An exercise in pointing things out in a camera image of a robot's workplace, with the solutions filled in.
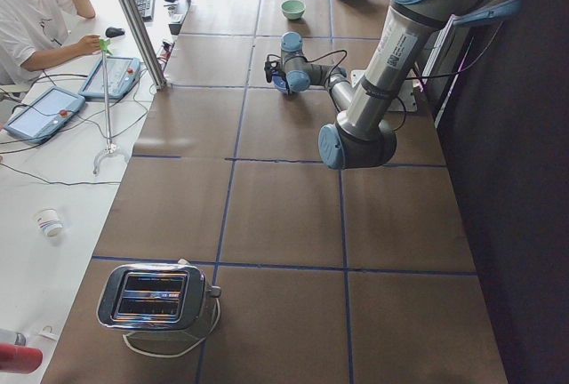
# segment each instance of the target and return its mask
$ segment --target label sticker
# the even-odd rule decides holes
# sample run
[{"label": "label sticker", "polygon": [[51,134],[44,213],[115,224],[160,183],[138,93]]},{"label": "label sticker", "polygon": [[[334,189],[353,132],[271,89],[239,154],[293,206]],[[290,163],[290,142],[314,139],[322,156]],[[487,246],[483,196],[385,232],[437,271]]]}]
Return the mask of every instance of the label sticker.
[{"label": "label sticker", "polygon": [[418,37],[411,33],[397,35],[394,33],[392,25],[388,24],[377,50],[387,57],[386,64],[388,66],[399,70],[411,54],[417,39]]}]

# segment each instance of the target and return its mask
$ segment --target tile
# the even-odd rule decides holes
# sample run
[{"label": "tile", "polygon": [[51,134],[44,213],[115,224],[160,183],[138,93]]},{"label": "tile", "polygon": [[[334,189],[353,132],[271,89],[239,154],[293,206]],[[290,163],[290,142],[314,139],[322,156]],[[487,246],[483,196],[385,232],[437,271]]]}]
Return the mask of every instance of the tile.
[{"label": "tile", "polygon": [[507,383],[476,277],[350,273],[349,293],[354,382]]},{"label": "tile", "polygon": [[379,41],[389,0],[331,0],[334,37]]},{"label": "tile", "polygon": [[281,36],[296,31],[304,37],[330,37],[330,5],[328,0],[302,0],[306,6],[299,20],[288,20],[281,12],[284,0],[260,0],[257,36]]},{"label": "tile", "polygon": [[340,272],[220,267],[201,384],[349,382]]},{"label": "tile", "polygon": [[350,76],[352,70],[367,69],[378,43],[376,39],[333,39],[333,49],[335,51],[345,49],[348,52],[341,66],[348,71],[348,76]]},{"label": "tile", "polygon": [[342,176],[352,268],[474,270],[445,168],[383,166]]},{"label": "tile", "polygon": [[[314,39],[305,37],[302,39],[302,51],[307,60],[315,60],[333,49],[330,39]],[[255,38],[255,46],[252,54],[251,74],[249,76],[249,86],[270,87],[265,78],[264,66],[268,54],[281,54],[281,36],[278,37],[257,37]],[[334,57],[327,57],[319,60],[317,64],[332,65]]]},{"label": "tile", "polygon": [[155,95],[132,152],[232,157],[243,98],[242,88],[166,87]]},{"label": "tile", "polygon": [[322,164],[237,162],[221,260],[341,267],[338,173]]},{"label": "tile", "polygon": [[284,95],[277,89],[250,89],[237,156],[320,161],[318,133],[335,118],[326,91]]},{"label": "tile", "polygon": [[171,84],[244,86],[252,37],[180,35],[164,71]]},{"label": "tile", "polygon": [[183,34],[252,36],[260,0],[192,0]]},{"label": "tile", "polygon": [[94,254],[215,260],[231,163],[131,158]]},{"label": "tile", "polygon": [[391,164],[445,164],[437,129],[429,108],[420,94],[415,91],[417,111],[407,113],[405,122],[402,112],[388,112],[385,115],[391,128],[396,129],[397,150]]},{"label": "tile", "polygon": [[[97,320],[100,294],[113,269],[127,261],[92,260],[77,293],[68,321],[61,334],[43,384],[99,384],[136,382],[154,384],[194,382],[201,348],[175,359],[157,359],[133,353],[123,342],[122,333],[104,328]],[[199,267],[208,278],[211,267]],[[187,343],[153,341],[153,349],[175,353]]]}]

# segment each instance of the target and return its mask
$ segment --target white cable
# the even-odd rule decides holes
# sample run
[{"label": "white cable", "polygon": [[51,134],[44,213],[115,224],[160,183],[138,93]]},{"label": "white cable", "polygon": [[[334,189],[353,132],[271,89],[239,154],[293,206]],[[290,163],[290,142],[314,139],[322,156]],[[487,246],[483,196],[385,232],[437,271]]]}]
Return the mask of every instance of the white cable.
[{"label": "white cable", "polygon": [[124,341],[124,344],[126,344],[126,347],[128,347],[133,352],[138,353],[139,355],[144,355],[144,356],[148,356],[148,357],[156,357],[159,359],[174,359],[176,357],[182,357],[182,356],[186,355],[187,353],[189,353],[194,348],[196,348],[197,346],[199,346],[202,342],[204,342],[204,340],[210,335],[210,333],[213,332],[213,330],[215,329],[215,326],[217,326],[217,323],[220,321],[220,316],[221,316],[221,307],[220,307],[220,299],[219,298],[217,298],[215,300],[215,315],[216,316],[215,316],[215,320],[213,321],[212,327],[210,328],[210,331],[207,333],[207,335],[205,337],[198,340],[196,343],[191,345],[189,348],[186,348],[184,351],[181,351],[180,353],[175,353],[173,355],[162,355],[160,353],[153,353],[151,351],[141,350],[140,348],[134,347],[132,345],[132,343],[128,340],[128,337],[133,335],[136,332],[130,332],[130,333],[123,334],[123,341]]}]

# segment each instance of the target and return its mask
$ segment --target table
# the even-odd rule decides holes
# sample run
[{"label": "table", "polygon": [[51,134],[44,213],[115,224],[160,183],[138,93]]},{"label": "table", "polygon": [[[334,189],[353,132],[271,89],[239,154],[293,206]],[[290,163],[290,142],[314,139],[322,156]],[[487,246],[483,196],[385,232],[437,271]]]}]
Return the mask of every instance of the table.
[{"label": "table", "polygon": [[[124,28],[124,36],[111,40],[110,50],[117,56],[140,57],[130,29],[118,2],[92,0],[97,17],[80,20],[69,35],[66,44],[74,43],[87,34],[101,34],[109,26]],[[168,30],[169,17],[160,1],[156,1],[155,18],[146,24],[155,51],[163,40],[171,42]],[[83,77],[56,76],[59,74],[86,75],[100,58],[99,54],[80,57],[46,71],[50,78],[42,78],[30,89],[25,103],[32,102],[52,85],[77,92]],[[148,73],[125,98],[111,109],[115,143],[130,155],[138,138],[155,88]],[[102,102],[87,102],[80,116],[89,117],[105,131]],[[13,141],[6,131],[0,132],[0,142]],[[58,335],[66,322],[68,312],[81,283],[85,268],[97,243],[118,184],[126,169],[122,156],[107,157],[101,162],[99,175],[93,175],[93,159],[106,146],[106,141],[95,124],[73,118],[53,139],[38,148],[13,154],[2,152],[30,147],[16,142],[3,144],[0,155],[3,164],[28,172],[49,181],[113,184],[48,185],[30,176],[6,167],[0,167],[0,197],[4,207],[0,214],[2,229],[2,255],[0,256],[0,324],[5,329],[23,332],[28,344],[44,352],[42,366],[29,375],[3,374],[0,382],[38,382],[55,349],[55,340],[39,336],[44,328]],[[35,212],[43,208],[57,210],[64,230],[48,238],[32,220]]]}]

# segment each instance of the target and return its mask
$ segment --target metal pole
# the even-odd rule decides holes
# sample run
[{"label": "metal pole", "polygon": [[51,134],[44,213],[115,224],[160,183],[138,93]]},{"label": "metal pole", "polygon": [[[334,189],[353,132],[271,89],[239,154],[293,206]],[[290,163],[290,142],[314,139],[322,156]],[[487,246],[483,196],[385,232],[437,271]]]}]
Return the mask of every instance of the metal pole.
[{"label": "metal pole", "polygon": [[110,129],[110,106],[108,105],[108,75],[107,75],[107,53],[102,51],[103,56],[103,88],[105,92],[105,122],[107,123],[107,148],[110,150],[113,144],[113,135]]},{"label": "metal pole", "polygon": [[139,48],[148,72],[152,76],[156,89],[160,90],[164,88],[166,86],[166,79],[164,78],[164,73],[160,63],[158,62],[155,51],[152,48],[152,43],[148,38],[148,33],[144,27],[144,22],[139,15],[136,3],[134,3],[134,0],[118,0],[118,2],[123,8],[124,16],[131,28],[134,41]]}]

